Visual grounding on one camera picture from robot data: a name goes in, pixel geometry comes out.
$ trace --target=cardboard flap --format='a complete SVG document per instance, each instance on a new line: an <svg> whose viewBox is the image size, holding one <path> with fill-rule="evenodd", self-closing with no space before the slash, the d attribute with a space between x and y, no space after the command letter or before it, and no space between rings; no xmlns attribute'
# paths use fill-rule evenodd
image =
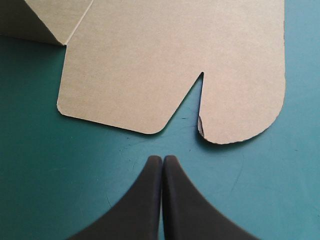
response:
<svg viewBox="0 0 320 240"><path fill-rule="evenodd" d="M205 139L270 126L285 93L284 1L95 0L68 44L57 107L153 134L201 72Z"/></svg>
<svg viewBox="0 0 320 240"><path fill-rule="evenodd" d="M285 5L282 0L216 2L199 129L206 140L228 144L258 135L282 109Z"/></svg>
<svg viewBox="0 0 320 240"><path fill-rule="evenodd" d="M93 0L2 0L0 34L66 45Z"/></svg>

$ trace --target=black object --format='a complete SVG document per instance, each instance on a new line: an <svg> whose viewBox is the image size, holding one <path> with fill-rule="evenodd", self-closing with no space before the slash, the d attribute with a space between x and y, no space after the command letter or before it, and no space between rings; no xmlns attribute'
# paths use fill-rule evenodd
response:
<svg viewBox="0 0 320 240"><path fill-rule="evenodd" d="M156 240L161 202L162 159L150 156L128 192L70 240Z"/></svg>
<svg viewBox="0 0 320 240"><path fill-rule="evenodd" d="M175 156L167 156L162 175L162 216L166 240L256 240L198 192Z"/></svg>

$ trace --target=flat cardboard cutout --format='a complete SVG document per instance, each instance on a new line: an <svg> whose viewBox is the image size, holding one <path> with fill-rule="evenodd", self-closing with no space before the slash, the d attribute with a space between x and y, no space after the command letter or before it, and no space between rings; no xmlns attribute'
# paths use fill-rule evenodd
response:
<svg viewBox="0 0 320 240"><path fill-rule="evenodd" d="M243 141L281 110L284 49L283 0L95 0L67 47L57 107L154 134L204 72L200 133Z"/></svg>

